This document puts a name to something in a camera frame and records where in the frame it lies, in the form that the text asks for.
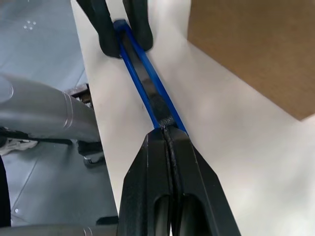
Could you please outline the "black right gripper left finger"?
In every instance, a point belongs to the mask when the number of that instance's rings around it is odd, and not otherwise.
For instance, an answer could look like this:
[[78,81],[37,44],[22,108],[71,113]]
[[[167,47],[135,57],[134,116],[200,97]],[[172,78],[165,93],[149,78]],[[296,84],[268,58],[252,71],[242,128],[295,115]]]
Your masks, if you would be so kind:
[[123,183],[117,235],[168,236],[172,183],[162,129],[145,136]]

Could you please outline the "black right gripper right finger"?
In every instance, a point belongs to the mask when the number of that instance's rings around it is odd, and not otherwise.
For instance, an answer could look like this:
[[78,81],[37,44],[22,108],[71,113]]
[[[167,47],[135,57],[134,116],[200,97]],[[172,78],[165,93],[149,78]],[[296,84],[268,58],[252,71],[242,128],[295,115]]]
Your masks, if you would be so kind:
[[239,236],[241,233],[220,180],[188,135],[164,130],[173,178],[175,236]]

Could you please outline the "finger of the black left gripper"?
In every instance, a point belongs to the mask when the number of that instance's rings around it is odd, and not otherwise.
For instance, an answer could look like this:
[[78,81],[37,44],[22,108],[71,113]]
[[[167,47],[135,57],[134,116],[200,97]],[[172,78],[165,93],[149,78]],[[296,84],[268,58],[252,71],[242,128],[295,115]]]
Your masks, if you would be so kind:
[[102,52],[112,58],[120,58],[120,47],[105,0],[77,0],[98,34]]
[[147,0],[123,0],[132,33],[144,51],[153,46],[153,35],[148,19]]

